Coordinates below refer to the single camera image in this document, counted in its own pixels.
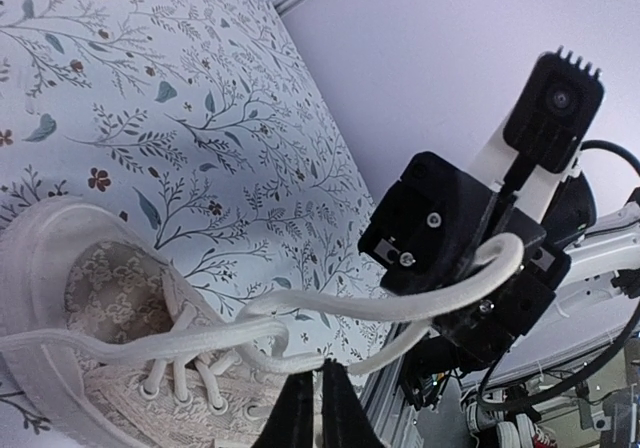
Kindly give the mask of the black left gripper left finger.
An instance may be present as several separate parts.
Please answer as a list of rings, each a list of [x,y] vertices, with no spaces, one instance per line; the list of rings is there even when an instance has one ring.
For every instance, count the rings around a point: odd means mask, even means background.
[[[312,448],[313,435],[312,373],[289,375],[254,448]]]

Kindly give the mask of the cream lace platform sneaker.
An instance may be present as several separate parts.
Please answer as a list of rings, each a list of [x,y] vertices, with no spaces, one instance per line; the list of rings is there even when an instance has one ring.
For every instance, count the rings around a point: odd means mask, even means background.
[[[40,201],[1,234],[1,353],[31,404],[87,447],[254,447],[289,375],[311,372],[322,441],[319,353],[288,355],[296,309],[356,320],[362,303],[265,294],[223,320],[117,216],[77,198]]]

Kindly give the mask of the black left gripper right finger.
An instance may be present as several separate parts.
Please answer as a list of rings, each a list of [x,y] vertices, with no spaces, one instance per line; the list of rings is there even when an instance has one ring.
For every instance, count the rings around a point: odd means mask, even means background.
[[[356,395],[346,368],[326,360],[322,388],[322,441],[328,448],[382,448]]]

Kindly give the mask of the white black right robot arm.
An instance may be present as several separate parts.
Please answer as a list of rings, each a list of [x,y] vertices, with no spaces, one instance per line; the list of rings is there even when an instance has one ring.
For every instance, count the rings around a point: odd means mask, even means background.
[[[375,209],[358,248],[383,266],[391,298],[359,304],[353,316],[401,323],[404,331],[353,373],[390,364],[430,329],[442,343],[438,370],[481,370],[538,322],[553,321],[552,307],[572,316],[566,286],[638,267],[635,204],[568,246],[551,240],[542,223],[557,205],[563,172],[524,155],[492,155],[487,167],[481,180],[419,153]]]

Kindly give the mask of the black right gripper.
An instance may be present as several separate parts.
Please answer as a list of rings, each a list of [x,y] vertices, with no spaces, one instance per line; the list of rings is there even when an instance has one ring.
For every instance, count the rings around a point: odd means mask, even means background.
[[[545,228],[501,195],[432,152],[416,154],[371,215],[358,242],[386,272],[395,295],[432,292],[476,273],[476,249],[500,233],[524,245],[521,271],[489,295],[435,318],[448,358],[459,368],[486,368],[527,334],[556,297],[571,258]]]

